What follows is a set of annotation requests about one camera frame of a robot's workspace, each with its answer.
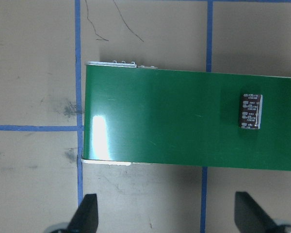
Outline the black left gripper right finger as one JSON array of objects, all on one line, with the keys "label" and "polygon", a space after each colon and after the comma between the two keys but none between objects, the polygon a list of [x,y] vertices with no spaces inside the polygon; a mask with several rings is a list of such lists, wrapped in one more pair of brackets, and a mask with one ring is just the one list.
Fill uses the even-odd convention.
[{"label": "black left gripper right finger", "polygon": [[234,204],[234,221],[241,233],[275,232],[277,224],[247,192],[237,191]]}]

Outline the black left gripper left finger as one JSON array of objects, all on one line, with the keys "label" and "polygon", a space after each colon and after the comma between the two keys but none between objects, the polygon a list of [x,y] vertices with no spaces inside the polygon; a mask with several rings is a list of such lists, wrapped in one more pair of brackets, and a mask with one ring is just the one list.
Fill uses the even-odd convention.
[{"label": "black left gripper left finger", "polygon": [[72,217],[69,233],[96,233],[98,228],[97,195],[86,194]]}]

